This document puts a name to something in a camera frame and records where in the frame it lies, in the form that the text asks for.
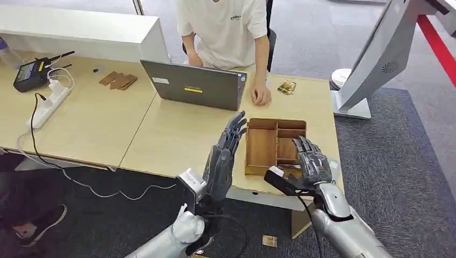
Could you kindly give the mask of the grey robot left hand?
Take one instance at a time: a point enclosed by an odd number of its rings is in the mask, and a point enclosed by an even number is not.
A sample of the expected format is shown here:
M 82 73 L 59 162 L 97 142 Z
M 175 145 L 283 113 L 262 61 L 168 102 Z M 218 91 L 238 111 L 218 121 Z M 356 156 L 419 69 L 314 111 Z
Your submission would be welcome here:
M 206 181 L 206 194 L 213 203 L 226 198 L 232 186 L 234 158 L 243 134 L 247 119 L 245 111 L 236 112 L 228 121 L 217 143 L 211 147 L 203 172 Z

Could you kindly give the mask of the person's left hand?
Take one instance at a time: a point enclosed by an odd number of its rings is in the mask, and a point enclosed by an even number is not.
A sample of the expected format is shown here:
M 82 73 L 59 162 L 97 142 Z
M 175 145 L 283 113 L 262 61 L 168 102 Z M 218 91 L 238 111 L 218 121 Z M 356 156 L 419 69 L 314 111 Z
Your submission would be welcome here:
M 250 94 L 253 104 L 266 105 L 271 102 L 271 92 L 267 87 L 266 79 L 254 79 L 251 87 Z

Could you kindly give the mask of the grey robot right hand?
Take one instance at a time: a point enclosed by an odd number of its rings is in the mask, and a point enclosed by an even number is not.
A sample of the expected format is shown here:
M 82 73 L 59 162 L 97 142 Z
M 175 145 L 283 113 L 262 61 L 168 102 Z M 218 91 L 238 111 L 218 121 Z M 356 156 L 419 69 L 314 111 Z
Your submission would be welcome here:
M 303 185 L 310 188 L 318 183 L 332 183 L 330 163 L 321 149 L 301 135 L 292 141 L 297 149 Z

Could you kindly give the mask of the person's right hand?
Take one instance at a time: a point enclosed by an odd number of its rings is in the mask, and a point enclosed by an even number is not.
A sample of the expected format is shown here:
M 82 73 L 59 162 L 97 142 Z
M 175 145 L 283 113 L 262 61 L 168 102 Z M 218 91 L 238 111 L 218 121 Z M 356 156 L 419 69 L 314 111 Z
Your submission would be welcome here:
M 195 67 L 203 67 L 203 61 L 195 51 L 187 51 L 188 64 Z

